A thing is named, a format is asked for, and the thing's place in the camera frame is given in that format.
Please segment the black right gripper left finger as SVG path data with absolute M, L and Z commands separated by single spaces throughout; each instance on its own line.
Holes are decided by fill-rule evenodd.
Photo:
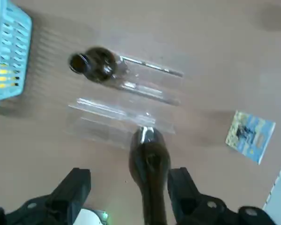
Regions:
M 90 170 L 73 168 L 49 195 L 27 200 L 10 213 L 0 207 L 0 225 L 72 225 L 90 191 Z

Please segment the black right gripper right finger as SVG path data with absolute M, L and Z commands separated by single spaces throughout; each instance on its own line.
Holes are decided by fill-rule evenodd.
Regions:
M 178 225 L 274 225 L 262 209 L 242 206 L 230 210 L 219 198 L 199 192 L 185 167 L 170 169 L 168 193 Z

